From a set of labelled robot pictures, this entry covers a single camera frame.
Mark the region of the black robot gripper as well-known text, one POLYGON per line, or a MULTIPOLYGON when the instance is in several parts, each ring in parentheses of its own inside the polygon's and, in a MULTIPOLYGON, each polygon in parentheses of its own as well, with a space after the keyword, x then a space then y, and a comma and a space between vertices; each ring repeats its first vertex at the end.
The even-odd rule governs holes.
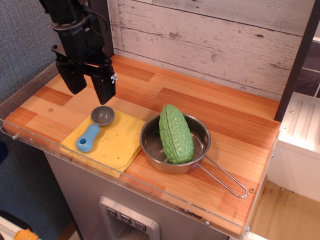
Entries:
POLYGON ((61 45, 52 46, 56 67, 74 95, 86 86, 82 73, 93 73, 91 80, 99 103, 104 105, 116 94, 117 74, 104 51, 104 35, 98 22, 53 23, 61 45))

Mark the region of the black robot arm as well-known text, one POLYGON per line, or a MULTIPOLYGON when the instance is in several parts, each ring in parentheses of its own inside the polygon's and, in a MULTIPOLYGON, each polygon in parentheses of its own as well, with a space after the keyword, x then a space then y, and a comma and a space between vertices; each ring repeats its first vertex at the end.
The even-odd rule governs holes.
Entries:
POLYGON ((111 57, 114 46, 105 0, 42 0, 50 15, 52 29, 60 44, 51 50, 56 67, 68 89, 75 95, 92 80, 100 104, 116 94, 116 80, 111 57))

